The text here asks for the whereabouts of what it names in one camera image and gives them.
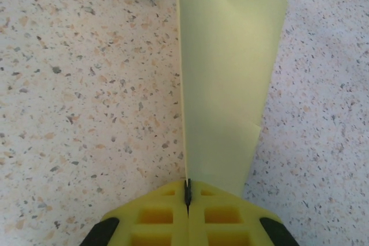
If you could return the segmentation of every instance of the yellow object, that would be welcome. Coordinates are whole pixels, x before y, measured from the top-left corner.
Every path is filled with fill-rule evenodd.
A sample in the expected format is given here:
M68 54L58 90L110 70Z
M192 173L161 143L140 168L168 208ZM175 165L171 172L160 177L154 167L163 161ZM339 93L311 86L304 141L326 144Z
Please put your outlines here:
M183 181L173 182L107 213L101 223L117 218L119 224L105 245L274 246L260 219L280 224L276 215L202 182L192 182L187 215L184 191ZM294 245L284 242L275 245ZM102 245L93 236L84 243Z
M286 0L177 0L187 178L241 196Z

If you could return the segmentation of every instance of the yellow paper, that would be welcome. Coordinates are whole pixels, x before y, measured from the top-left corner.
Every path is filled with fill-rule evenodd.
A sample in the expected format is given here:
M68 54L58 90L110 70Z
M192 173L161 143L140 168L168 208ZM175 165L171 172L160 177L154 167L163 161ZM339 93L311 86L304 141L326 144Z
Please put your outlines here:
M241 195L286 0L178 0L186 175Z

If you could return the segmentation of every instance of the speckled floor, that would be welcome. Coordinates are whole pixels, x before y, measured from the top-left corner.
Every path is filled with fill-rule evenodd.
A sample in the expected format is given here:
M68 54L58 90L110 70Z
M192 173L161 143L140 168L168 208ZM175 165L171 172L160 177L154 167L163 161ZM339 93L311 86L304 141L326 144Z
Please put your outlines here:
M245 197L369 245L369 0L289 0ZM1 0L0 244L78 245L184 176L175 0Z

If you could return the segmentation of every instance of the white speckled surface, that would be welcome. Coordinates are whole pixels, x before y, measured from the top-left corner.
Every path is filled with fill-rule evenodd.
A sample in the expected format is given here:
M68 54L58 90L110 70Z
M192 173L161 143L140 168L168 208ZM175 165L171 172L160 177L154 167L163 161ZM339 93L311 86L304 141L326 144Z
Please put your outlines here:
M289 0L245 197L369 245L369 0ZM1 0L0 244L78 245L184 175L175 0Z

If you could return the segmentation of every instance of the dark speck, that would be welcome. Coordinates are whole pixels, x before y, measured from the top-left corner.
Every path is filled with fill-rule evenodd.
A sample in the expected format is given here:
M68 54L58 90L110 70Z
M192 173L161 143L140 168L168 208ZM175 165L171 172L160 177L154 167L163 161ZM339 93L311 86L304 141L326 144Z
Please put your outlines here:
M67 118L68 118L70 124L73 124L73 117L72 116L67 116Z
M57 227L57 229L59 229L59 227L60 227L60 223L59 223L59 221L55 221L55 222L54 222L54 225L55 225L55 227Z
M57 166L54 166L53 168L50 169L51 172L54 172L54 171L57 171L60 167L57 165Z
M96 75L96 73L93 71L92 67L90 67L90 75L91 76L95 76Z
M60 72L62 72L62 70L58 66L53 66L52 72L54 72L55 74L59 74Z
M42 209L44 207L47 207L47 205L45 203L41 203L37 206L39 209Z
M151 6L156 6L156 3L155 3L155 1L154 0L150 0L150 3L151 3Z
M131 147L127 145L127 146L125 147L125 152L126 152L126 153L129 153L129 154L132 154L132 152L133 152L133 151L132 151Z
M95 13L95 10L93 10L91 7L85 7L84 9L85 9L85 12L86 13L90 13L92 15L95 15L96 14Z

